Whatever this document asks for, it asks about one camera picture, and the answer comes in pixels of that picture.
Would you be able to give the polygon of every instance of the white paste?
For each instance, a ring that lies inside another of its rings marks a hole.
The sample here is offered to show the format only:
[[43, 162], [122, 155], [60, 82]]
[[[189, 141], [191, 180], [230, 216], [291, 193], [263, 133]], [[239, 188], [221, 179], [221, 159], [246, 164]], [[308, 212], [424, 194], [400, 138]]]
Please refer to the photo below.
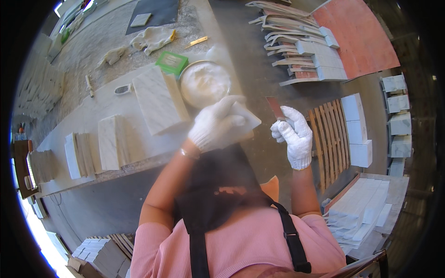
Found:
[[208, 62], [188, 68], [181, 80], [181, 91], [185, 99], [198, 108], [220, 101], [227, 95], [229, 87], [230, 76], [227, 71]]

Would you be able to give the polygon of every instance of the bracelet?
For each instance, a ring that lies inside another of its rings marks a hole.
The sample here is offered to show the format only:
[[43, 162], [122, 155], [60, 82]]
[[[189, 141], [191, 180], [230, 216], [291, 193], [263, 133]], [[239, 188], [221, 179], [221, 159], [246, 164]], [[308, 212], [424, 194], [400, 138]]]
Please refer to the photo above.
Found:
[[189, 153], [188, 153], [186, 150], [184, 150], [183, 148], [181, 148], [180, 151], [181, 151], [181, 154], [182, 154], [183, 156], [185, 156], [185, 157], [191, 158], [191, 159], [193, 159], [193, 160], [198, 160], [198, 159], [199, 159], [199, 155], [198, 155], [197, 157], [196, 157], [196, 156], [193, 156], [193, 155], [189, 154]]

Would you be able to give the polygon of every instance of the concrete floor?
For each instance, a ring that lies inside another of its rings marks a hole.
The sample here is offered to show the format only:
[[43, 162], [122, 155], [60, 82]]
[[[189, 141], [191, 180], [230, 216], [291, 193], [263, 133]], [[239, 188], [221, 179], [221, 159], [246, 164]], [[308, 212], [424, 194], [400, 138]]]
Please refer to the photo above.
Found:
[[[280, 87], [288, 78], [284, 67], [272, 67], [281, 59], [266, 56], [263, 48], [265, 33], [248, 21], [258, 17], [258, 9], [245, 7], [247, 1], [209, 1], [225, 37], [231, 58], [244, 94], [247, 107], [262, 120], [254, 130], [253, 139], [242, 146], [260, 183], [276, 175], [280, 180], [280, 203], [290, 208], [291, 168], [286, 158], [286, 145], [278, 144], [270, 135], [275, 118], [264, 97], [275, 96], [282, 105], [288, 105], [307, 116], [307, 110], [345, 95], [360, 92], [367, 120], [368, 137], [373, 140], [374, 162], [368, 173], [386, 174], [386, 114], [378, 77], [389, 73], [375, 73], [341, 84], [340, 82], [300, 83]], [[312, 163], [314, 183], [320, 181], [318, 162]], [[161, 168], [121, 177], [101, 184], [73, 189], [45, 197], [50, 218], [43, 220], [47, 230], [61, 235], [70, 250], [87, 236], [112, 233], [134, 233], [137, 229], [143, 199], [154, 183]], [[344, 171], [326, 192], [318, 196], [322, 202], [334, 196], [349, 181], [359, 167]]]

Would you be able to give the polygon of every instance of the sandpaper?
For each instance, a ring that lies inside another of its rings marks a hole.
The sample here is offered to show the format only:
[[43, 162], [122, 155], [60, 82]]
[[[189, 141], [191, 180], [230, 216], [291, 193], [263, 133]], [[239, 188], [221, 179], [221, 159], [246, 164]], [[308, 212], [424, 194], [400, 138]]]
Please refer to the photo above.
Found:
[[[176, 22], [178, 17], [179, 0], [140, 0], [134, 8], [128, 22], [126, 35], [145, 30], [149, 26], [160, 26]], [[151, 17], [144, 26], [130, 27], [134, 18], [143, 13], [151, 13]]]

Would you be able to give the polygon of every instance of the glove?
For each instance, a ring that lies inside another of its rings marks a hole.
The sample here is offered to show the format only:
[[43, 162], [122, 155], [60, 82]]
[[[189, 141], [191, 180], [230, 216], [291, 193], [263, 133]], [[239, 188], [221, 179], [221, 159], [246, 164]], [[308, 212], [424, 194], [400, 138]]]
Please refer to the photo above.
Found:
[[297, 110], [281, 106], [286, 121], [276, 121], [271, 126], [272, 137], [278, 143], [287, 142], [287, 159], [295, 170], [303, 170], [311, 164], [312, 130], [304, 116]]
[[226, 96], [214, 105], [207, 106], [196, 116], [195, 125], [190, 130], [189, 139], [201, 150], [208, 152], [223, 149], [236, 142], [229, 131], [234, 126], [243, 126], [246, 119], [239, 115], [228, 115], [235, 101], [244, 103], [243, 96]]

